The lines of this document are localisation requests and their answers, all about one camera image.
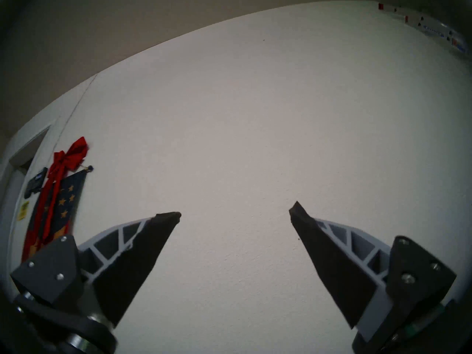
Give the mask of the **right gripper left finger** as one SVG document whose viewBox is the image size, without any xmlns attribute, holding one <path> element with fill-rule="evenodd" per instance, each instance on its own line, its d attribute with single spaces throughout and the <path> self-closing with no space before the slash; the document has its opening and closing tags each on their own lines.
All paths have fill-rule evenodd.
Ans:
<svg viewBox="0 0 472 354">
<path fill-rule="evenodd" d="M 116 327 L 152 271 L 181 213 L 109 228 L 77 246 L 61 236 L 11 274 L 20 294 L 60 312 L 102 315 Z"/>
</svg>

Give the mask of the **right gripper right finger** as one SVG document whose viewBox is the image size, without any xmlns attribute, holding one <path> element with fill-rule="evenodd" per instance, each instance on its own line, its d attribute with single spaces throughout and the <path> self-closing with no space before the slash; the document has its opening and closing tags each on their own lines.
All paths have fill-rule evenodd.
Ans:
<svg viewBox="0 0 472 354">
<path fill-rule="evenodd" d="M 457 277 L 414 240 L 397 235 L 392 246 L 354 227 L 311 217 L 299 202 L 291 223 L 350 328 L 354 353 L 406 349 L 446 318 L 443 304 Z"/>
</svg>

